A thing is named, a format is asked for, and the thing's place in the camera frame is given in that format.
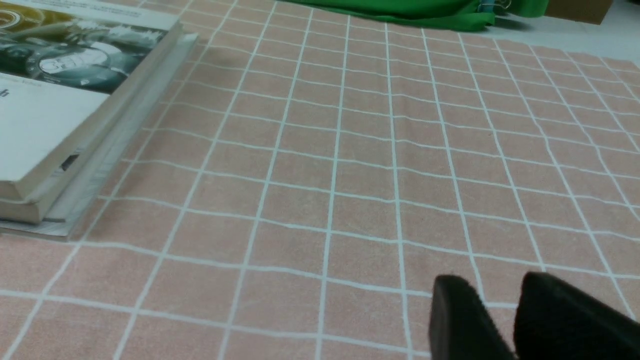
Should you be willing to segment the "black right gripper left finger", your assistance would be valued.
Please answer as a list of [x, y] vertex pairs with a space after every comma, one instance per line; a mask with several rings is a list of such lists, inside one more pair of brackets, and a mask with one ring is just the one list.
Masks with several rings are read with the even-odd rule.
[[438, 275], [429, 318], [433, 360], [514, 360], [476, 289], [457, 275]]

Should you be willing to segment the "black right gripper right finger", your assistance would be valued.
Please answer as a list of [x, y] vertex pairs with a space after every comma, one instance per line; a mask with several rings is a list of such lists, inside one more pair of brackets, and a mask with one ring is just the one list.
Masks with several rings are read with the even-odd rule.
[[637, 360], [637, 321], [547, 272], [522, 279], [513, 342], [521, 360]]

